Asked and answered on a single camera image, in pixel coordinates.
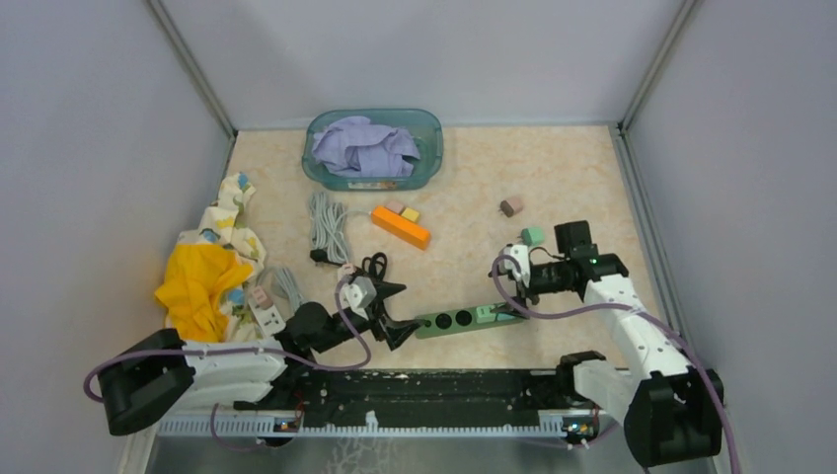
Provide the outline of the green power strip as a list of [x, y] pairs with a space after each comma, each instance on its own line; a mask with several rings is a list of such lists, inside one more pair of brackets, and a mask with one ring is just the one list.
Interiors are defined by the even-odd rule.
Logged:
[[492, 303], [487, 305], [492, 305], [495, 308], [494, 313], [496, 314], [496, 321], [493, 323], [476, 323], [475, 308], [478, 306], [449, 309], [418, 316], [418, 319], [422, 320], [422, 327], [415, 331], [415, 336], [420, 340], [433, 339], [486, 329], [494, 329], [519, 324], [525, 321], [521, 319], [500, 320], [499, 306], [501, 303]]

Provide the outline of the light green usb plug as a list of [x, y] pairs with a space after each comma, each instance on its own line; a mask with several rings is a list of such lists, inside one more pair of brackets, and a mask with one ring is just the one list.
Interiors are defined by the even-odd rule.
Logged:
[[539, 226], [530, 226], [521, 230], [520, 241], [527, 247], [538, 247], [545, 242], [545, 233]]

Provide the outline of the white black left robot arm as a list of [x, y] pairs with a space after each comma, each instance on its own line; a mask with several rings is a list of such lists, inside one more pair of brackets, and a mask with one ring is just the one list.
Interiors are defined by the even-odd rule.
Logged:
[[424, 327], [421, 319], [389, 317], [386, 300], [403, 290], [400, 283], [350, 276], [335, 291], [336, 313], [304, 302], [279, 330], [253, 342], [188, 342], [174, 329], [159, 330], [93, 368], [83, 389], [103, 405], [111, 435], [135, 434], [178, 410], [281, 409], [310, 373], [365, 367], [371, 348], [363, 333], [394, 350]]

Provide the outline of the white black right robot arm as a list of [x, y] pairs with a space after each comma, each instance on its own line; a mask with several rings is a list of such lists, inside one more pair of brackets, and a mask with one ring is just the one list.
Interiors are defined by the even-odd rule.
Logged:
[[580, 407], [589, 400], [608, 413], [643, 468], [718, 455], [728, 427], [720, 378], [647, 312], [627, 267], [599, 252], [587, 221], [558, 224], [555, 235], [553, 261], [535, 264], [527, 246], [507, 245], [491, 265], [491, 279], [514, 282], [515, 293], [501, 296], [525, 317], [597, 315], [628, 366], [622, 372], [595, 352], [563, 357], [560, 401]]

